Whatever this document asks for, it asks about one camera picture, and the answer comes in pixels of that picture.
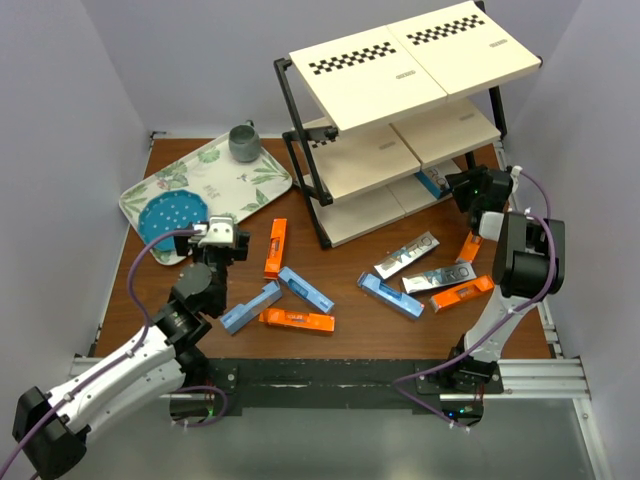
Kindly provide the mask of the silver toothpaste box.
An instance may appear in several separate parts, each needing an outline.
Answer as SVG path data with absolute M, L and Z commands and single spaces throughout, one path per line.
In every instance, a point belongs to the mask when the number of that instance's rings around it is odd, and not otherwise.
M 401 284 L 407 294 L 416 294 L 451 287 L 476 278 L 473 266 L 464 262 L 405 276 L 401 279 Z
M 439 240 L 427 231 L 389 254 L 374 266 L 374 270 L 380 278 L 386 280 L 427 255 L 439 245 Z
M 416 179 L 436 198 L 441 199 L 450 193 L 447 175 L 460 173 L 460 168 L 452 160 L 432 165 L 415 173 Z

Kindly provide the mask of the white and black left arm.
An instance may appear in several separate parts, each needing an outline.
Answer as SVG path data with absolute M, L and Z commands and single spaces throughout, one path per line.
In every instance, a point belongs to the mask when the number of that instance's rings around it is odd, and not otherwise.
M 250 235 L 228 217 L 212 217 L 162 234 L 190 256 L 155 314 L 146 308 L 142 328 L 112 354 L 47 391 L 37 386 L 18 399 L 12 427 L 16 454 L 40 479 L 58 479 L 86 454 L 91 436 L 155 396 L 200 390 L 207 380 L 198 342 L 211 319 L 227 308 L 228 268 L 248 256 Z

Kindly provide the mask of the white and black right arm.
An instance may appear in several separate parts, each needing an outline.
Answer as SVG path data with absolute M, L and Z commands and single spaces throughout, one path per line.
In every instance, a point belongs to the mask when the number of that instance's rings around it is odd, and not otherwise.
M 446 176 L 456 205 L 468 215 L 471 232 L 497 243 L 488 303 L 443 368 L 430 375 L 447 390 L 466 393 L 489 383 L 516 326 L 564 283 L 565 223 L 551 217 L 549 196 L 542 194 L 544 216 L 505 210 L 522 178 L 543 189 L 520 166 L 500 170 L 482 165 Z

